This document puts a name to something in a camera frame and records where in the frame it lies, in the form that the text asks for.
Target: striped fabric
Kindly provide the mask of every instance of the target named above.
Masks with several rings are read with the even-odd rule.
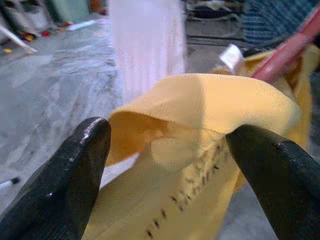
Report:
[[[242,18],[245,41],[253,46],[291,35],[319,0],[246,0]]]

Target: gray floor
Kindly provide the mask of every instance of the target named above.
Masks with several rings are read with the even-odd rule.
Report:
[[[121,104],[109,29],[109,24],[96,24],[62,32],[31,43],[37,55],[12,45],[13,54],[0,56],[0,182],[22,179],[0,191],[0,213],[74,126],[87,117],[107,118]],[[223,49],[189,44],[187,72],[206,73]],[[107,168],[102,181],[132,163]],[[277,239],[249,185],[234,194],[218,239]]]

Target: concrete floor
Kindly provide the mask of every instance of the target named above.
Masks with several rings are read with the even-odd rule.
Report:
[[[21,183],[0,192],[0,213],[31,174],[54,153],[81,120],[101,116],[121,104],[121,81],[110,47],[109,24],[62,32],[0,56],[0,182]],[[188,46],[189,73],[206,73],[219,63],[222,46]],[[106,168],[105,184],[133,160]],[[255,194],[246,184],[228,208],[219,240],[276,240]]]

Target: yellow fabric strap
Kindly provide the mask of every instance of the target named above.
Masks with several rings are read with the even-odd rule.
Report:
[[[247,59],[247,72],[269,54]],[[309,49],[275,87],[240,76],[170,76],[115,110],[109,118],[107,163],[141,154],[99,192],[83,239],[214,238],[234,190],[245,180],[225,135],[251,124],[308,150],[311,95],[306,79],[311,69],[305,64],[310,59],[317,64],[317,54]]]

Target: green object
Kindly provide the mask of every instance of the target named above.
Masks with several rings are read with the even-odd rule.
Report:
[[[46,0],[48,11],[55,21],[77,22],[89,16],[86,0]]]

